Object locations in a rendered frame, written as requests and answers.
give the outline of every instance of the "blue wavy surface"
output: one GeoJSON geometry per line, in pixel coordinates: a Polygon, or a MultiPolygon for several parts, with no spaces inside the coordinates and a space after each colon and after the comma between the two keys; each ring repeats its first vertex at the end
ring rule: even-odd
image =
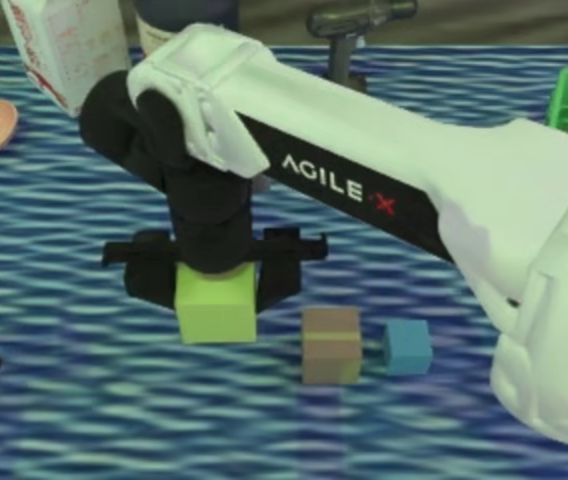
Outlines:
{"type": "MultiPolygon", "coordinates": [[[[277,53],[318,73],[326,56],[277,53]]],[[[543,117],[568,48],[368,48],[354,65],[374,95],[492,125],[543,117]]],[[[162,198],[85,148],[12,48],[0,96],[22,114],[0,153],[0,480],[568,480],[568,447],[491,394],[496,333],[455,270],[277,185],[255,200],[256,228],[327,232],[329,259],[261,315],[256,344],[181,345],[175,318],[127,298],[121,270],[99,263],[105,241],[168,227],[162,198]],[[362,308],[360,384],[300,385],[308,304],[362,308]],[[428,376],[384,377],[391,317],[430,320],[428,376]]]]}

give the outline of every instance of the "cube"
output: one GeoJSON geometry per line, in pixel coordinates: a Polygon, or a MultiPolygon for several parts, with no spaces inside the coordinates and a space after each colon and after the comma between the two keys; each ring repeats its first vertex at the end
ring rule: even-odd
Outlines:
{"type": "Polygon", "coordinates": [[[424,320],[389,320],[384,335],[384,360],[392,376],[423,375],[433,360],[433,347],[424,320]]]}
{"type": "Polygon", "coordinates": [[[357,383],[362,336],[357,308],[313,307],[302,315],[302,383],[357,383]]]}
{"type": "Polygon", "coordinates": [[[255,342],[255,307],[255,264],[219,275],[178,265],[175,312],[183,343],[255,342]]]}

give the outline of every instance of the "beige wall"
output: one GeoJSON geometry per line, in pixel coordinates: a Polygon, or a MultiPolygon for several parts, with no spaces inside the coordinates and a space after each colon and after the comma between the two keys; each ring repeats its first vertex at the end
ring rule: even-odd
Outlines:
{"type": "MultiPolygon", "coordinates": [[[[304,29],[310,5],[326,0],[240,0],[243,31],[268,44],[316,43],[304,29]]],[[[136,41],[132,0],[122,0],[136,41]]],[[[370,43],[568,43],[568,0],[421,0],[418,16],[383,27],[370,43]]],[[[12,43],[0,9],[0,44],[12,43]]]]}

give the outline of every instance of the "brown block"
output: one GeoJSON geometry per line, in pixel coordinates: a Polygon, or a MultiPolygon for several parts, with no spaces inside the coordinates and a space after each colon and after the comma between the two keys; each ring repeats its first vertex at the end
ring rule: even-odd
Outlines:
{"type": "Polygon", "coordinates": [[[302,315],[302,382],[357,383],[362,337],[357,308],[313,307],[302,315]]]}

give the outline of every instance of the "white box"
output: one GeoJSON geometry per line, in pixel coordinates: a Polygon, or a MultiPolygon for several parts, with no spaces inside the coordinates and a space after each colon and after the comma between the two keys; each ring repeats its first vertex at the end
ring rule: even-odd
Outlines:
{"type": "Polygon", "coordinates": [[[30,80],[70,116],[131,61],[118,0],[1,0],[30,80]]]}

